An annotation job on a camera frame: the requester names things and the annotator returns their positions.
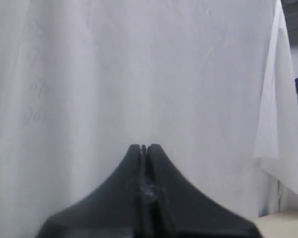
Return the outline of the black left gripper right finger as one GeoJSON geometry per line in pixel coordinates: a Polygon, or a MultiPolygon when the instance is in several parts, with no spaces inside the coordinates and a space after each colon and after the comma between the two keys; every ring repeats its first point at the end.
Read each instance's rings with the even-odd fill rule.
{"type": "Polygon", "coordinates": [[[171,162],[163,148],[152,144],[147,165],[156,200],[156,238],[260,238],[256,225],[217,204],[194,187],[171,162]]]}

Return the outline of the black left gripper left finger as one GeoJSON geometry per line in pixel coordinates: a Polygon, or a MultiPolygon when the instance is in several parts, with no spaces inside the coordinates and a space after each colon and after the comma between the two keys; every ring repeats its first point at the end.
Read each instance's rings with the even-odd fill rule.
{"type": "Polygon", "coordinates": [[[141,149],[129,146],[115,171],[91,194],[49,217],[38,238],[142,238],[141,149]]]}

